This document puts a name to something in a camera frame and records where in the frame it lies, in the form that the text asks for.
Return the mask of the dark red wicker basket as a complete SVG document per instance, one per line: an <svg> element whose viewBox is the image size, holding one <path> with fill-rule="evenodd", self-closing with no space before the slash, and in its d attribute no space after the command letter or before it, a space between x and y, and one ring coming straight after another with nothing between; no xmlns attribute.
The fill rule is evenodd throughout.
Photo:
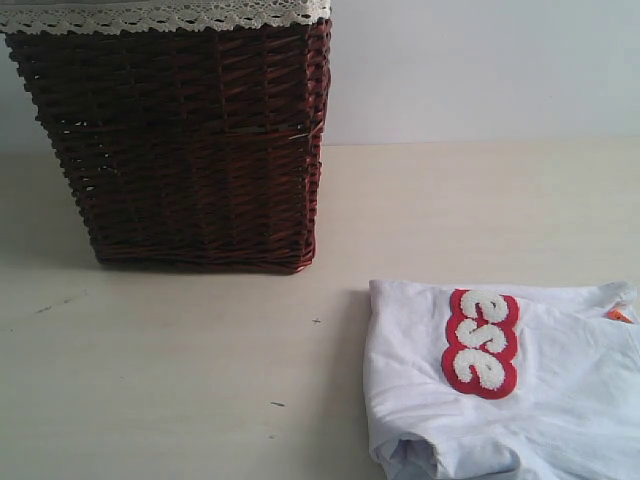
<svg viewBox="0 0 640 480"><path fill-rule="evenodd" d="M96 259L309 266L331 29L8 34Z"/></svg>

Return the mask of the white t-shirt with red lettering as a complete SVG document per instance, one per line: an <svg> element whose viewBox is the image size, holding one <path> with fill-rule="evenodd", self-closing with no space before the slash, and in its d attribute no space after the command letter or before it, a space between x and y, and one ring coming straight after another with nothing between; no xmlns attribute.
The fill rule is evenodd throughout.
<svg viewBox="0 0 640 480"><path fill-rule="evenodd" d="M390 479L635 479L639 323L626 282L374 280L369 452Z"/></svg>

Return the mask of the white lace cloth trim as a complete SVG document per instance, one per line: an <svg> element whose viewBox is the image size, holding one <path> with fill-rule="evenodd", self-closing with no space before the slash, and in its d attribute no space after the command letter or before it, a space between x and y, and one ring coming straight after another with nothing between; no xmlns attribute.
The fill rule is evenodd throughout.
<svg viewBox="0 0 640 480"><path fill-rule="evenodd" d="M3 1L1 31L54 35L230 31L312 25L330 15L327 0Z"/></svg>

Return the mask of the orange clothing tag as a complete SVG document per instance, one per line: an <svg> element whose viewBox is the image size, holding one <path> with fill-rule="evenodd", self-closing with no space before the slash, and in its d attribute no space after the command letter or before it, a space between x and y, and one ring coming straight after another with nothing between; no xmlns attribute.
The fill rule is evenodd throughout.
<svg viewBox="0 0 640 480"><path fill-rule="evenodd" d="M606 317L612 321L626 324L638 324L639 318L631 305L617 303L606 312Z"/></svg>

